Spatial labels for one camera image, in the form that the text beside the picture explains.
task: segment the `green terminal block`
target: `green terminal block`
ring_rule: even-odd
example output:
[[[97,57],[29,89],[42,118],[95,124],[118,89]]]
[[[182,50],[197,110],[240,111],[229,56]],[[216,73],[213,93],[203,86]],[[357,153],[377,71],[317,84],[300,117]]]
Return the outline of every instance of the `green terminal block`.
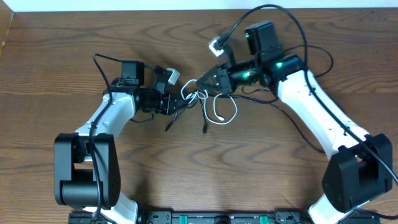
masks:
[[[267,216],[260,216],[260,224],[268,224],[268,217]]]
[[[188,224],[188,215],[180,215],[180,224]]]

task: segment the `black base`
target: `black base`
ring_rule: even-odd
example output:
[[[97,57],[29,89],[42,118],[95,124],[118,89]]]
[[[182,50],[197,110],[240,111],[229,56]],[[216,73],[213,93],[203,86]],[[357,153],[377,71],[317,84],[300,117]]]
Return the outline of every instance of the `black base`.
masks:
[[[144,216],[141,215],[136,224],[312,224],[306,212],[288,210],[266,213],[146,212]],[[91,213],[71,213],[68,224],[90,223],[91,218]],[[380,219],[355,214],[341,224],[380,224]]]

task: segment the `white cable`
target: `white cable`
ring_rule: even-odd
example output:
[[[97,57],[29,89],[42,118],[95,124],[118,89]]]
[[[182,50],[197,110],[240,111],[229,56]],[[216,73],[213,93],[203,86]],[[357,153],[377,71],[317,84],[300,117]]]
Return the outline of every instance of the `white cable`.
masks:
[[[183,94],[183,91],[184,91],[184,89],[187,87],[187,85],[188,85],[190,82],[196,82],[196,81],[198,81],[198,80],[196,80],[196,79],[189,80],[189,81],[181,88],[181,97],[182,97],[184,100],[189,100],[189,99],[191,99],[191,101],[189,101],[188,104],[191,104],[191,103],[195,100],[195,98],[198,96],[198,92],[196,91],[196,92],[194,92],[194,93],[190,93],[190,94],[188,94],[188,96],[185,97],[184,94]]]
[[[198,97],[199,97],[199,99],[202,99],[202,100],[205,100],[205,99],[207,99],[207,98],[209,98],[209,94],[207,93],[207,90],[205,90],[205,93],[202,93],[202,92],[200,92],[199,90],[197,91],[197,93],[198,93]]]
[[[225,121],[225,118],[223,116],[221,116],[221,115],[218,115],[217,110],[216,110],[216,100],[217,100],[217,97],[219,97],[221,95],[222,95],[222,93],[220,93],[220,94],[218,94],[218,95],[216,95],[214,97],[214,100],[213,100],[213,111],[214,111],[214,115],[216,116],[216,118],[218,118],[220,121]]]
[[[217,115],[217,112],[216,112],[216,109],[215,109],[215,101],[216,101],[217,97],[218,97],[218,96],[221,96],[221,95],[222,95],[222,94],[219,94],[219,95],[215,96],[214,101],[213,101],[213,109],[214,109],[215,115],[216,115],[216,117],[217,117],[218,119],[220,119],[220,118],[222,118],[222,117],[219,116],[219,115]],[[205,117],[206,117],[206,119],[207,119],[208,121],[212,122],[213,124],[219,124],[219,125],[229,124],[229,123],[235,118],[235,116],[236,116],[237,113],[238,113],[238,106],[236,105],[234,98],[232,98],[232,96],[229,96],[229,98],[232,100],[232,102],[234,103],[234,106],[235,106],[235,114],[234,114],[234,116],[232,116],[232,118],[231,118],[229,121],[224,122],[224,123],[220,123],[220,122],[213,121],[212,119],[210,119],[210,118],[207,116],[207,108],[206,108],[206,101],[207,101],[207,99],[205,99],[205,103],[204,103],[204,105],[203,105],[203,110],[204,110],[204,112],[205,112]]]

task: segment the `black plastic housing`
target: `black plastic housing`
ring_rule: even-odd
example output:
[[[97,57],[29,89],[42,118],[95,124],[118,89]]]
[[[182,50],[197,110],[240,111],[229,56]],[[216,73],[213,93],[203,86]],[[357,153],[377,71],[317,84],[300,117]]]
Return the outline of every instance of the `black plastic housing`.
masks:
[[[384,134],[366,136],[365,143],[392,168],[392,144]],[[392,177],[372,156],[365,155],[358,162],[355,155],[363,155],[361,145],[347,149],[330,158],[322,180],[322,187],[330,203],[339,212],[346,213],[358,205],[388,192]]]
[[[254,60],[239,62],[228,69],[228,76],[231,80],[232,89],[235,91],[238,86],[246,85],[258,80]]]
[[[141,86],[144,84],[144,69],[143,62],[135,60],[126,60],[122,62],[122,77],[119,79],[120,85]]]
[[[271,62],[283,56],[274,25],[271,21],[262,21],[247,26],[244,31],[248,40],[250,53],[262,52],[261,62]]]
[[[219,91],[223,94],[230,94],[234,91],[228,75],[228,68],[222,65],[216,65],[209,72],[204,74],[198,81],[199,90]]]
[[[88,136],[59,134],[54,143],[55,200],[59,205],[82,209],[97,206],[98,194],[93,170],[76,169],[74,163],[82,163],[87,150]],[[94,138],[98,171],[103,196],[103,209],[115,206],[120,190],[121,177],[113,135],[99,134]]]

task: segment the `black bracket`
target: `black bracket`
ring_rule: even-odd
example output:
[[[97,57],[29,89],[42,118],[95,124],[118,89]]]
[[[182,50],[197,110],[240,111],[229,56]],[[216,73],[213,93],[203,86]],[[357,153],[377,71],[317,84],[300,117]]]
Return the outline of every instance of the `black bracket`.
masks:
[[[55,200],[59,205],[75,209],[98,204],[98,191],[92,169],[76,169],[92,152],[87,150],[88,136],[59,134],[54,143]],[[110,209],[118,202],[121,177],[113,135],[99,134],[94,138],[99,178],[103,197],[103,209]]]
[[[144,63],[135,60],[125,60],[122,62],[122,77],[119,79],[120,85],[141,86],[144,84]]]
[[[392,168],[390,140],[384,134],[365,137],[365,144]],[[323,176],[323,191],[339,212],[346,213],[392,188],[388,171],[375,158],[364,154],[361,148],[360,144],[349,149],[339,147],[340,152],[330,158]],[[362,157],[362,161],[358,162],[356,155]]]
[[[158,65],[155,67],[155,74],[157,74],[157,79],[155,80],[153,88],[161,94],[164,94],[166,92],[167,81],[172,75],[172,72]]]
[[[223,65],[217,65],[204,74],[197,81],[197,86],[199,90],[213,90],[223,94],[233,92],[227,69]]]

